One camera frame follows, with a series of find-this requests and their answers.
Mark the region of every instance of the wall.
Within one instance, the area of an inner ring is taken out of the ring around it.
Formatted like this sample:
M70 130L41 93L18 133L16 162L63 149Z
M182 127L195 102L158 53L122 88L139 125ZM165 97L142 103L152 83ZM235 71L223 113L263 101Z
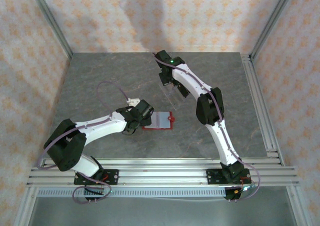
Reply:
M255 67L287 165L320 222L320 0L290 0Z
M0 225L12 225L68 58L34 0L0 0Z
M278 0L46 0L74 52L250 53Z

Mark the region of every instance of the wire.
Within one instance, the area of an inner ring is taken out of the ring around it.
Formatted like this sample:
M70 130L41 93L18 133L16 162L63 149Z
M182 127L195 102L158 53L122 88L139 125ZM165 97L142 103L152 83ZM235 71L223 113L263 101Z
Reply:
M245 200L245 199L251 198L253 195L255 195L255 194L257 193L257 191L258 191L259 188L260 188L261 176L260 176L260 174L259 174L259 171L258 171L255 167L253 167L252 165L250 165L250 164L248 164L248 163L243 162L243 161L233 152L233 150L231 150L231 146L229 145L229 142L228 142L226 133L225 133L225 131L224 131L224 128L221 126L221 122L222 122L223 118L222 118L222 114L221 114L221 111L220 111L220 108L219 108L219 106L218 106L218 102L217 102L216 98L213 96L213 94L210 92L210 90L208 90L207 88L205 88L204 85L200 82L200 80L199 80L195 75L193 75L192 73L189 73L189 72L187 72L186 70L184 70L184 69L182 69L182 68L173 66L173 65L171 65L171 64L165 63L165 62L157 59L155 53L153 53L153 57L154 57L155 61L159 62L160 64L165 65L165 66L168 66L168 67L170 67L170 68L172 68L172 69L175 69L175 70L182 71L182 72L184 72L185 74L189 75L191 78L193 78L193 79L198 83L198 85L199 85L203 90L205 90L205 91L210 95L210 97L212 98L212 101L213 101L213 103L214 103L214 106L215 106L215 108L216 108L216 110L217 110L217 113L218 113L218 115L219 115L218 126L219 126L219 128L221 129L221 132L222 132L222 134L223 134L223 137L224 137L225 143L226 143L226 145L227 145L227 147L228 147L228 150L231 152L231 154L236 158L236 160L237 160L239 163L241 163L241 164L244 165L244 166L250 167L251 169L253 169L254 171L256 171L256 174L257 174L257 176L258 176L258 185L257 185L256 190L255 190L253 193L251 193L250 195L248 195L248 196L246 196L246 197L244 197L244 198L242 198L242 199L235 199L235 200L232 200L232 201L236 202L236 201L239 201L239 200Z
M92 190L87 189L87 188L85 188L84 191L92 193L93 195L104 195L102 192L95 192L95 191L92 191Z
M146 199L167 200L167 201L184 201L184 202L220 202L226 201L224 198L217 197L217 199L183 199L183 198L168 198L168 197L146 197Z
M99 101L101 102L101 104L102 104L105 108L107 108L110 112L112 112L111 109L109 108L109 106L108 106L107 104L105 104L105 103L102 101L102 99L101 99L101 97L100 97L100 95L99 95L99 88L100 88L100 86L101 86L102 84L111 84L111 85L116 86L116 87L118 88L118 90L120 90L120 92L124 95L126 101L129 101L128 96L126 95L126 93L123 91L123 89L122 89L118 84L116 84L116 83L114 83L114 82L111 82L111 81L102 81L102 82L100 82L100 83L96 86L96 96L97 96L97 98L99 99Z
M97 184L102 184L102 185L108 186L108 188L109 188L108 193L106 193L105 196L100 197L100 198L98 198L98 199L95 198L95 199L94 199L94 202L95 202L95 203L97 203L97 202L99 202L99 201L101 201L101 200L104 200L104 199L105 199L106 197L108 197L108 195L112 192L112 188L111 188L111 186L110 186L108 183L103 182L103 181L100 181L100 180L95 180L95 179L90 178L90 177L88 177L88 176L86 176L86 175L84 175L83 173L80 173L80 172L78 172L78 174L80 174L82 177L86 178L87 180L90 180L90 181L95 182L95 183L97 183ZM79 205L90 204L90 203L91 203L91 200L89 200L89 201L79 201L79 200L76 199L75 193L76 193L76 191L79 190L79 189L92 189L92 190L96 190L97 188L96 188L96 187L90 187L90 186L79 186L79 187L76 187L76 188L74 189L74 191L72 192L72 199L73 199L73 201L74 201L75 203L77 203L77 204L79 204Z

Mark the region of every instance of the robotic arm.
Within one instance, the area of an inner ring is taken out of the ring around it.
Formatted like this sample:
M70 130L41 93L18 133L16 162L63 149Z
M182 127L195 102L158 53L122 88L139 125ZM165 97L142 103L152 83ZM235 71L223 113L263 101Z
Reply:
M222 169L206 171L207 176L215 179L208 180L208 184L242 184L242 180L250 184L250 171L240 162L226 129L221 90L211 88L199 79L180 57L171 58L162 50L154 58L161 68L159 76L164 86L174 84L184 97L191 93L197 100L196 117L209 130L215 142Z
M138 127L150 125L153 111L154 108L150 104L141 100L135 103L135 106L119 108L111 115L91 121L73 123L70 119L66 119L56 128L44 144L44 148L70 129L79 128L56 142L47 153L60 171L77 172L76 179L79 180L75 180L75 183L90 185L92 182L83 178L81 174L94 180L101 180L104 175L112 175L112 172L106 172L95 158L83 154L84 147L101 137L123 131L132 132Z
M171 58L162 50L155 54L154 58L161 68L159 76L164 86L174 84L184 97L192 94L196 99L196 117L209 130L217 146L222 169L207 169L208 184L251 184L250 171L241 162L226 130L221 90L205 84L180 57ZM47 153L60 171L76 171L74 184L96 184L88 178L108 184L112 183L110 178L114 178L113 183L116 184L119 171L103 169L95 158L82 153L84 147L109 134L134 132L138 127L150 125L153 111L154 108L145 100L138 100L131 106L119 108L110 115L91 121L73 123L66 119L56 128L44 148L50 145ZM51 145L53 140L72 129L74 131L68 136ZM238 199L241 195L235 190L226 192L226 199Z

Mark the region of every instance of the purple cable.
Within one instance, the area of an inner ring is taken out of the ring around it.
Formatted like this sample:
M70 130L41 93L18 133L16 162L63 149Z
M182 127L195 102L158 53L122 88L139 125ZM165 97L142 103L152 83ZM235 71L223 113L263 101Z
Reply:
M221 123L222 120L223 120L222 114L221 114L220 108L219 108L219 106L218 106L217 100L215 99L215 97L213 96L213 94L210 92L210 90L208 90L207 88L205 88L205 87L203 86L203 84L202 84L202 83L197 79L197 77L195 77L193 74L188 73L186 70L184 70L184 69L182 69L182 68L179 68L179 67L173 66L173 65L171 65L171 64L162 62L161 60L159 60L159 59L157 59L157 58L155 57L155 53L153 53L153 57L154 57L155 61L159 62L160 64L163 64L163 65L168 66L168 67L170 67L170 68L173 68L173 69L175 69L175 70L182 71L182 72L184 72L185 74L191 76L191 77L199 84L199 86L200 86L201 88L203 88L203 90L205 90L205 91L210 95L210 97L212 98L212 101L213 101L213 103L214 103L214 106L215 106L215 108L217 109L217 113L218 113L218 115L219 115L218 125L221 126L220 123ZM232 201L237 202L237 201L239 201L239 200L249 199L249 198L251 198L253 195L255 195L255 194L257 193L257 191L259 190L259 188L260 188L260 182L261 182L260 173L259 173L259 171L258 171L255 167L253 167L252 165L243 162L243 161L231 150L231 147L230 147L230 145L229 145L229 143L228 143L228 139L227 139L226 133L225 133L225 131L224 131L224 129L223 129L222 126L221 126L220 128L221 128L221 132L222 132L222 134L223 134L224 140L225 140L225 142L226 142L226 145L227 145L229 151L231 152L231 154L236 158L236 160L237 160L239 163L243 164L244 166L250 167L250 168L252 168L254 171L256 171L256 174L257 174L257 176L258 176L258 185L257 185L257 187L256 187L256 190L255 190L253 193L251 193L250 195L248 195L248 196L246 196L246 197L244 197L244 198L242 198L242 199L238 199L238 200L236 199L236 200L232 200Z
M97 184L106 185L106 186L109 187L109 189L110 189L109 192L106 193L104 196L102 196L102 197L100 197L100 198L98 198L98 199L95 199L95 200L94 200L95 203L97 203L97 202L99 202L99 201L101 201L101 200L104 200L104 199L105 199L106 197L108 197L108 195L112 192L112 191L111 191L112 188L111 188L111 186L110 186L108 183L102 182L102 181L99 181L99 180L95 180L95 179L90 178L90 177L88 177L88 176L86 176L86 175L84 175L83 173L80 173L80 172L79 172L79 174L80 174L82 177L86 178L87 180L90 180L90 181L95 182L95 183L97 183ZM72 199L73 199L73 201L74 201L75 203L77 203L77 204L80 204L80 205L86 205L86 204L90 204L90 203L91 203L91 200L89 200L89 201L79 201L79 200L77 200L76 197L75 197L75 193L76 193L76 191L77 191L78 189L92 189L92 190L96 190L96 189L98 189L98 188L97 188L97 187L90 187L90 186L79 186L79 187L77 187L77 188L74 189L74 191L72 192Z
M202 83L197 79L196 76L194 76L193 74L191 73L188 73L186 70L182 69L182 68L179 68L179 67L176 67L176 66L173 66L171 64L168 64L168 63L165 63L165 62L162 62L161 60L157 59L156 57L154 57L155 61L159 62L160 64L163 64L165 66L168 66L170 68L173 68L175 70L179 70L179 71L182 71L184 72L186 75L189 75L191 78L193 78L198 84L200 87L203 87L203 90L207 91L207 93L210 95L210 97L212 98L213 100L213 103L214 103L214 106L218 109L217 112L218 112L218 115L219 115L219 119L220 119L220 122L223 120L222 118L222 115L221 115L221 112L220 112L220 109L219 109L219 106L218 106L218 103L214 97L214 95L210 92L210 90L206 89Z
M109 108L109 106L108 106L107 104L105 104L105 103L103 102L103 100L101 99L101 97L100 97L100 95L99 95L99 88L100 88L100 85L102 85L102 84L112 84L112 85L116 86L116 87L120 90L120 92L124 95L124 97L125 97L125 99L126 99L127 101L129 100L129 98L128 98L128 96L126 95L126 93L122 90L122 88L121 88L119 85L117 85L116 83L111 82L111 81L102 81L102 82L100 82L100 83L96 86L96 96L97 96L97 98L99 99L99 101L101 102L101 104L102 104L106 109L108 109L108 110L110 111L110 115L111 115L111 114L112 114L112 110Z
M246 197L244 197L244 198L235 199L235 200L231 200L231 201L237 202L237 201L241 201L241 200L247 200L247 199L251 198L253 195L255 195L255 194L257 193L257 191L259 190L259 188L260 188L260 182L261 182L260 173L259 173L259 171L258 171L255 167L253 167L252 165L250 165L250 164L248 164L248 163L246 163L246 162L243 162L243 161L231 150L231 147L230 147L230 145L229 145L229 143L228 143L228 139L227 139L226 133L225 133L223 127L221 126L220 122L218 122L218 125L220 126L220 129L221 129L221 132L222 132L222 134L223 134L224 140L225 140L226 145L227 145L229 151L231 152L231 154L236 158L236 160L238 160L238 162L240 162L240 163L243 164L244 166L250 167L250 168L252 168L254 171L256 171L256 175L258 176L258 185L257 185L257 187L256 187L256 190L255 190L253 193L249 194L248 196L246 196Z

